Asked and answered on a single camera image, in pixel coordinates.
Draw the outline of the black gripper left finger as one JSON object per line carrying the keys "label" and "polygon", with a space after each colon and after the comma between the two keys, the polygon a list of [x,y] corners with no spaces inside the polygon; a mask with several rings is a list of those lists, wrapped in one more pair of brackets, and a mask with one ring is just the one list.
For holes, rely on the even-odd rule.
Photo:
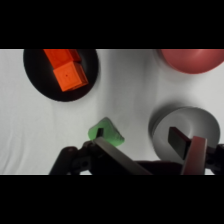
{"label": "black gripper left finger", "polygon": [[81,149],[63,148],[50,175],[80,175],[84,171],[92,175],[150,175],[149,171],[108,143],[103,128],[99,128],[96,138],[85,142]]}

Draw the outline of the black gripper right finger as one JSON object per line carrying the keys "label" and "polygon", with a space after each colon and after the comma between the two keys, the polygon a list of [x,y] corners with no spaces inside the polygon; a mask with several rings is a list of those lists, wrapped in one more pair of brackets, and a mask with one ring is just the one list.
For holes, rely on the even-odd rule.
{"label": "black gripper right finger", "polygon": [[182,175],[203,175],[206,169],[224,175],[224,144],[209,147],[205,138],[189,139],[176,127],[169,128],[168,143],[184,161]]}

